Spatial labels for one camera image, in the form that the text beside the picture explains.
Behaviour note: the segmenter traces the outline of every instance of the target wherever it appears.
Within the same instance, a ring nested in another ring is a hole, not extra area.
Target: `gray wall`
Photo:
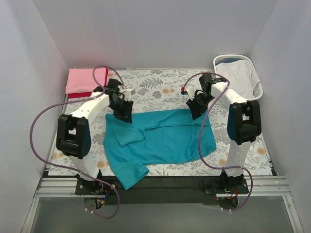
[[[264,91],[263,135],[277,172],[289,181],[305,232],[311,232],[310,12],[310,0],[278,1],[251,52]]]
[[[29,129],[45,107],[64,98],[68,67],[31,0],[0,1],[0,232],[21,231],[44,164]],[[59,109],[38,123],[35,142],[47,158]]]
[[[211,67],[248,55],[277,0],[33,0],[69,67]]]

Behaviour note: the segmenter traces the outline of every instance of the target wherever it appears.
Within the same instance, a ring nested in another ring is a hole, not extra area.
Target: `patterned table surface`
[[[202,72],[201,70],[120,70],[125,85],[136,91],[132,96],[134,101],[133,113],[149,112],[169,109],[187,108],[187,96],[180,94],[180,88],[191,75]],[[117,78],[110,72],[109,77]],[[200,84],[197,79],[191,80],[188,85],[197,89]],[[79,108],[82,103],[69,104],[66,106],[65,113],[69,114]],[[94,159],[97,167],[105,176],[113,176],[113,172],[107,161],[103,138],[105,134],[105,114],[112,113],[109,108],[104,109],[91,123],[90,131],[92,137],[92,147],[88,154]],[[228,111],[221,103],[216,103],[210,112],[209,120],[214,132],[217,149],[205,157],[205,160],[213,166],[224,166],[230,147],[227,126]],[[54,163],[66,166],[73,166],[68,157],[62,152],[53,148],[51,160]],[[219,175],[220,170],[213,170],[205,166],[201,160],[183,164],[158,164],[147,166],[150,170],[149,176],[207,176]],[[268,157],[265,151],[265,145],[262,135],[252,143],[247,154],[245,167],[248,168],[252,175],[272,175]],[[49,175],[75,175],[76,172],[59,167],[50,167]]]

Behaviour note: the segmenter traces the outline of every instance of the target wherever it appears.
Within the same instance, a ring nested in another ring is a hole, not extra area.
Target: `white laundry basket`
[[[220,56],[215,57],[215,59],[214,59],[215,73],[217,73],[217,65],[218,64],[220,64],[220,63],[231,63],[231,62],[235,62],[238,60],[247,60],[254,67],[252,61],[248,57],[245,57],[242,55],[232,55],[232,54],[231,55],[220,55]],[[255,67],[254,67],[254,71],[255,72],[253,72],[253,75],[256,75],[258,77]],[[258,83],[253,90],[253,95],[255,97],[249,98],[248,100],[258,100],[262,96],[262,94],[263,94],[262,86],[260,83]]]

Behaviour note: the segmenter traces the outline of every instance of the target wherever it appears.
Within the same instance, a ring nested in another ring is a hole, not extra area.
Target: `purple cable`
[[[117,76],[120,78],[120,80],[121,80],[121,82],[122,82],[122,84],[123,84],[123,80],[122,80],[121,76],[118,74],[118,72],[117,72],[115,69],[113,69],[113,68],[111,68],[111,67],[108,67],[108,66],[98,66],[98,67],[95,67],[95,68],[93,69],[93,79],[94,79],[94,81],[95,81],[99,86],[101,86],[101,87],[104,89],[104,87],[103,87],[100,83],[97,82],[97,80],[96,80],[96,78],[95,78],[95,71],[96,71],[98,68],[104,68],[104,67],[107,67],[107,68],[113,70],[113,71],[117,74]],[[30,141],[30,147],[31,147],[33,153],[34,153],[35,156],[36,156],[39,160],[41,160],[42,162],[44,162],[44,163],[46,163],[46,164],[49,164],[49,165],[52,165],[52,166],[56,166],[56,167],[61,167],[61,168],[65,168],[65,169],[74,170],[74,171],[76,171],[76,172],[82,173],[83,175],[89,177],[90,179],[93,179],[93,180],[96,180],[96,181],[101,182],[101,183],[103,183],[103,184],[106,184],[106,185],[108,185],[110,188],[112,188],[112,189],[116,192],[118,205],[117,205],[116,211],[115,211],[111,216],[108,216],[108,217],[107,217],[107,216],[101,215],[101,214],[98,213],[98,212],[95,212],[95,211],[93,211],[93,210],[87,209],[88,211],[90,211],[91,213],[94,213],[94,214],[98,215],[99,217],[102,217],[102,218],[105,218],[105,219],[111,219],[111,218],[113,218],[113,217],[117,214],[117,212],[118,212],[118,210],[119,210],[119,207],[120,207],[120,196],[119,196],[119,193],[118,193],[118,191],[116,190],[115,187],[113,187],[111,184],[109,184],[109,183],[107,183],[107,182],[105,182],[105,181],[102,181],[102,180],[100,180],[100,179],[97,179],[97,178],[95,178],[95,177],[92,177],[92,176],[90,176],[90,175],[84,173],[83,171],[81,171],[81,170],[79,170],[79,169],[76,169],[76,168],[74,168],[74,167],[69,167],[69,166],[54,164],[54,163],[51,163],[51,162],[48,161],[48,160],[45,160],[44,158],[42,158],[42,157],[37,153],[37,151],[35,150],[35,147],[34,147],[34,142],[33,142],[33,131],[34,131],[35,123],[36,123],[37,120],[40,118],[40,116],[41,116],[42,114],[44,114],[47,110],[49,110],[49,109],[51,109],[51,108],[54,108],[54,107],[57,107],[57,106],[70,104],[70,103],[79,103],[79,102],[84,102],[84,101],[93,100],[93,99],[95,99],[95,98],[98,98],[98,97],[102,96],[103,94],[104,94],[104,92],[102,92],[101,94],[99,94],[99,95],[97,95],[97,96],[95,96],[95,97],[87,98],[87,99],[85,99],[85,100],[73,100],[73,101],[68,101],[68,102],[53,104],[53,105],[51,105],[50,107],[47,107],[46,109],[44,109],[43,111],[41,111],[41,112],[35,117],[33,123],[31,124],[30,133],[29,133],[29,141]]]
[[[201,151],[201,139],[202,139],[202,131],[203,131],[203,128],[204,128],[204,124],[205,124],[205,122],[206,122],[206,120],[207,120],[207,118],[208,118],[208,115],[209,115],[211,109],[213,108],[213,106],[216,104],[216,102],[224,95],[224,93],[225,93],[225,92],[227,91],[227,89],[229,88],[230,81],[229,81],[228,79],[226,79],[224,76],[220,75],[220,74],[216,74],[216,73],[213,73],[213,72],[202,72],[202,73],[198,73],[198,74],[192,75],[192,76],[186,81],[184,87],[186,87],[187,83],[188,83],[192,78],[194,78],[195,76],[200,75],[200,74],[213,74],[213,75],[219,76],[219,77],[221,77],[221,78],[223,78],[223,79],[225,79],[225,80],[227,81],[227,86],[226,86],[225,89],[222,91],[222,93],[219,95],[219,97],[217,97],[216,100],[215,100],[215,101],[211,104],[211,106],[208,108],[208,111],[207,111],[207,113],[206,113],[206,115],[205,115],[205,117],[204,117],[204,119],[203,119],[203,121],[202,121],[201,128],[200,128],[200,132],[199,132],[199,154],[200,154],[200,158],[201,158],[202,162],[203,162],[206,166],[208,166],[209,168],[211,168],[211,169],[222,170],[222,169],[231,169],[231,168],[241,168],[241,169],[245,170],[245,171],[248,173],[249,178],[250,178],[250,180],[251,180],[251,188],[250,188],[250,190],[249,190],[249,193],[248,193],[247,198],[245,199],[245,201],[244,201],[239,207],[237,207],[236,209],[231,210],[231,211],[236,211],[236,210],[241,209],[241,208],[247,203],[247,201],[249,200],[249,198],[250,198],[250,196],[251,196],[251,194],[252,194],[252,191],[253,191],[253,178],[252,178],[251,173],[249,172],[249,170],[247,170],[246,168],[241,167],[241,166],[226,166],[226,167],[211,166],[211,165],[209,165],[209,164],[204,160],[203,155],[202,155],[202,151]]]

